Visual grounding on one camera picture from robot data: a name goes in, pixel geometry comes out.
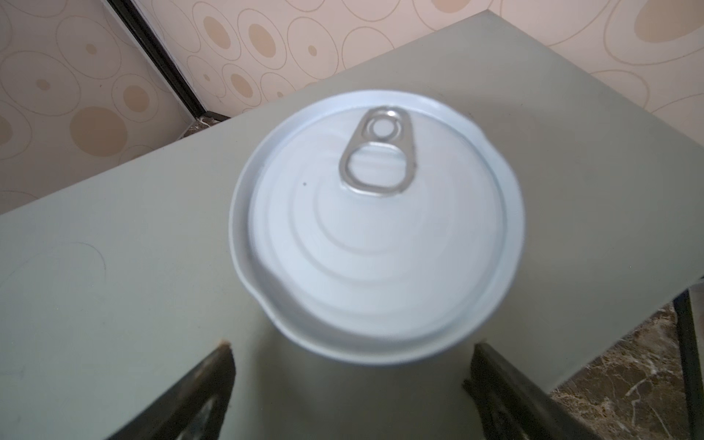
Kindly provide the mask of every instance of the white can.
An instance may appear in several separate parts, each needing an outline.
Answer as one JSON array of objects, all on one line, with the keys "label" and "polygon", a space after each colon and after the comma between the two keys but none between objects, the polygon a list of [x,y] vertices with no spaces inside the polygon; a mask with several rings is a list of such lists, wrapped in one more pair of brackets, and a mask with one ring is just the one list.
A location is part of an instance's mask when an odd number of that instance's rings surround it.
[{"label": "white can", "polygon": [[249,158],[230,207],[234,266],[269,318],[354,363],[464,339],[505,296],[523,237],[518,182],[480,128],[405,92],[295,113]]}]

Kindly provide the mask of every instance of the black door frame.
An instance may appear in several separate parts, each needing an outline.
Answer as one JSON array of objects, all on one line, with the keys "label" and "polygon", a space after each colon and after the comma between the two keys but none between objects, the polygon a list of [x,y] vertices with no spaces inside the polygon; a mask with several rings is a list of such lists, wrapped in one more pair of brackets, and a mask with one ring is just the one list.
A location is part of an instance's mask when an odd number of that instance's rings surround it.
[{"label": "black door frame", "polygon": [[206,116],[215,120],[223,121],[229,119],[225,115],[207,111],[200,102],[193,89],[189,86],[186,78],[181,75],[178,67],[174,64],[159,38],[151,30],[139,9],[130,0],[107,0],[115,13],[127,26],[146,55],[151,59],[159,73],[164,77],[171,89],[176,93],[186,109],[194,118]]}]

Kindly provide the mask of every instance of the wall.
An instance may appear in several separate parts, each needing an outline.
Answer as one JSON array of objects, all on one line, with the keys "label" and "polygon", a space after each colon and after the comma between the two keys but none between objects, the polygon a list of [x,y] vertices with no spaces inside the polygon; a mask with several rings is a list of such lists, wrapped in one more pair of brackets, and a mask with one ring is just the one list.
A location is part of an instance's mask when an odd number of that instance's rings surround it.
[{"label": "wall", "polygon": [[191,122],[100,0],[0,1],[0,214]]},{"label": "wall", "polygon": [[700,0],[134,1],[206,108],[226,115],[490,8],[704,144]]}]

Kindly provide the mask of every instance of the metal pull tab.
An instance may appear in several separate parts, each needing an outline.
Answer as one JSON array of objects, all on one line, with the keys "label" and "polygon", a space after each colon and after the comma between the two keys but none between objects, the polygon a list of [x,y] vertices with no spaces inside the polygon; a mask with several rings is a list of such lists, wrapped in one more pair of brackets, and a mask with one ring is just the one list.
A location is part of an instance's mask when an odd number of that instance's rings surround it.
[{"label": "metal pull tab", "polygon": [[[380,132],[378,122],[388,121],[391,131]],[[365,146],[383,146],[400,151],[406,157],[406,174],[392,187],[381,187],[361,182],[349,169],[350,157]],[[347,148],[340,158],[340,177],[350,189],[360,194],[386,197],[406,190],[415,176],[415,143],[413,126],[408,112],[398,107],[376,107],[369,110],[359,122]]]}]

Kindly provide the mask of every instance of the gray table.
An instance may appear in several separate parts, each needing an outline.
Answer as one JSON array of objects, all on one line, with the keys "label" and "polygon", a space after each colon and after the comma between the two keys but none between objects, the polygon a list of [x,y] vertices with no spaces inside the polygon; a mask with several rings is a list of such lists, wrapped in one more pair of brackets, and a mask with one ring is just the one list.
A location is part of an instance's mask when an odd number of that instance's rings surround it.
[{"label": "gray table", "polygon": [[[227,212],[263,136],[364,88],[471,115],[527,212],[508,297],[467,341],[412,365],[292,345],[232,268]],[[544,389],[704,273],[704,149],[491,13],[409,43],[0,216],[0,438],[98,439],[232,342],[222,439],[470,439],[460,388],[486,339]]]}]

